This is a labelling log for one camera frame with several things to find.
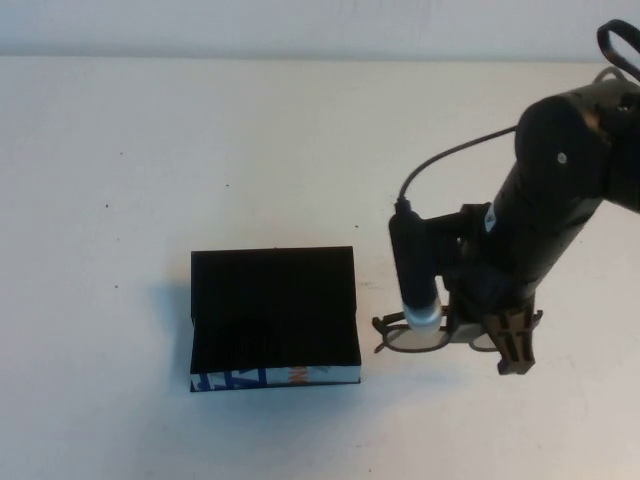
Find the black box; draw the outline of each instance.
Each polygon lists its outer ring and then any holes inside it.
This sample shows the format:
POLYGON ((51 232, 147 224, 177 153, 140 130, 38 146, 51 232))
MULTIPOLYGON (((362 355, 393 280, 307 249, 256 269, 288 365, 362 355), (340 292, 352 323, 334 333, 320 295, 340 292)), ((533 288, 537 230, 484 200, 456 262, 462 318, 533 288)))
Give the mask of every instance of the black box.
POLYGON ((191 391, 359 383, 351 247, 191 253, 191 391))

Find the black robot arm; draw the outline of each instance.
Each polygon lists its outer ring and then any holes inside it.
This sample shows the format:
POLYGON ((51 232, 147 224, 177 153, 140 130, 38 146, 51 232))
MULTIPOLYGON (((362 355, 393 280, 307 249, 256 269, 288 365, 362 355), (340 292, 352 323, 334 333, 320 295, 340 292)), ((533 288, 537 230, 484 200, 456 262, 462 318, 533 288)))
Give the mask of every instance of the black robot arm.
MULTIPOLYGON (((598 32, 605 56, 640 80, 611 48, 612 32, 639 50, 640 32, 620 20, 598 32)), ((417 173, 405 182, 389 230, 407 326, 374 319, 385 346, 431 351, 484 338, 476 349, 499 351, 501 374, 531 368, 537 286, 603 200, 640 213, 640 87, 609 72, 615 78, 541 100, 515 129, 484 138, 515 130, 516 162, 492 203, 422 220, 404 197, 417 173), (446 309, 437 276, 450 292, 446 309)))

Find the white wall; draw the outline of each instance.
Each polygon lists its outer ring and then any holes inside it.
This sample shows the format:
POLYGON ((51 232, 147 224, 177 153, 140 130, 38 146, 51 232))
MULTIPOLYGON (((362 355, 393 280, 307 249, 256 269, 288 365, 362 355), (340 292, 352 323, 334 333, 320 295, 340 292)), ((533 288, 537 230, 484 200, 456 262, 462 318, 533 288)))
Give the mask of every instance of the white wall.
POLYGON ((595 60, 640 0, 0 0, 0 53, 595 60))

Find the black strap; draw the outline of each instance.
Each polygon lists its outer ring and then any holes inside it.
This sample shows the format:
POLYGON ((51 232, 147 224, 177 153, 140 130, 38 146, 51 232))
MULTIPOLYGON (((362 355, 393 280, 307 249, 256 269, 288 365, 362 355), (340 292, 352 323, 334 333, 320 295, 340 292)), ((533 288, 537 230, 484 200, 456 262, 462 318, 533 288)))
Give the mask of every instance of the black strap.
POLYGON ((640 53, 640 30, 623 20, 611 20, 598 29, 598 45, 605 58, 640 82, 640 69, 613 48, 611 33, 618 35, 640 53))

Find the glasses lens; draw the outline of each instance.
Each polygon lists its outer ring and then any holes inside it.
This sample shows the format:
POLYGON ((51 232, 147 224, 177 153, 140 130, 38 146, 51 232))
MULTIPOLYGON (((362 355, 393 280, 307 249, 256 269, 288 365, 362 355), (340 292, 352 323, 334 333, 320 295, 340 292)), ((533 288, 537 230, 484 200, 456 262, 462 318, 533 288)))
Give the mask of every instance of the glasses lens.
POLYGON ((479 336, 473 342, 471 342, 470 345, 471 348, 478 352, 495 352, 498 350, 488 333, 479 336))
POLYGON ((387 335, 387 346, 403 352, 425 352, 437 350, 449 343, 449 333, 440 329, 433 335, 422 335, 408 326, 391 330, 387 335))

